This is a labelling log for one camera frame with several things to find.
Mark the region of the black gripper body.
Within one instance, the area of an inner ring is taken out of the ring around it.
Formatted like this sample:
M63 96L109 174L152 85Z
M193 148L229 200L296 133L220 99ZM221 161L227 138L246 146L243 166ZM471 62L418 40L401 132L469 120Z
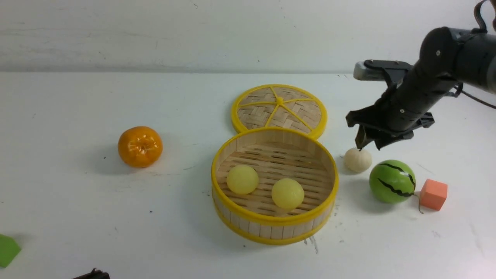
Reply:
M374 139L389 134L408 140L415 129L433 125L434 117L429 110L457 81L448 76L430 76L422 66L412 66L404 78L387 86L374 104L350 111L346 115L348 127L369 127L374 130Z

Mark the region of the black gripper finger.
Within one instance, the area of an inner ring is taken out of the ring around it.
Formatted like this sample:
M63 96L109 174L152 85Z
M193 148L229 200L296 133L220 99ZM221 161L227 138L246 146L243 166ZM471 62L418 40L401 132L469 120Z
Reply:
M355 145L358 150L363 150L368 144L374 142L374 130L369 127L359 125L355 137Z

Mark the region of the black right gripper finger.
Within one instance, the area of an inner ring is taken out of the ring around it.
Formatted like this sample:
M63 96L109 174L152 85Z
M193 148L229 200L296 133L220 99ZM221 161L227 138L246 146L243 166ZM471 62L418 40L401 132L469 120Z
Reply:
M403 140L403 136L393 136L389 134L380 135L374 140L375 146L378 150L385 148L391 144L397 143Z

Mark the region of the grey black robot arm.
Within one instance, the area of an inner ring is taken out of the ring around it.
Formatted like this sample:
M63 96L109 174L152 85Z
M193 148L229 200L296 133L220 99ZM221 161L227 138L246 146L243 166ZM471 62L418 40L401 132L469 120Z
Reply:
M464 84L496 92L495 36L477 29L440 27L430 31L414 65L393 60L365 60L355 65L359 81L385 81L387 89L371 106L350 111L348 127L358 125L356 148L374 142L377 149L409 140L414 130L435 120L429 110Z

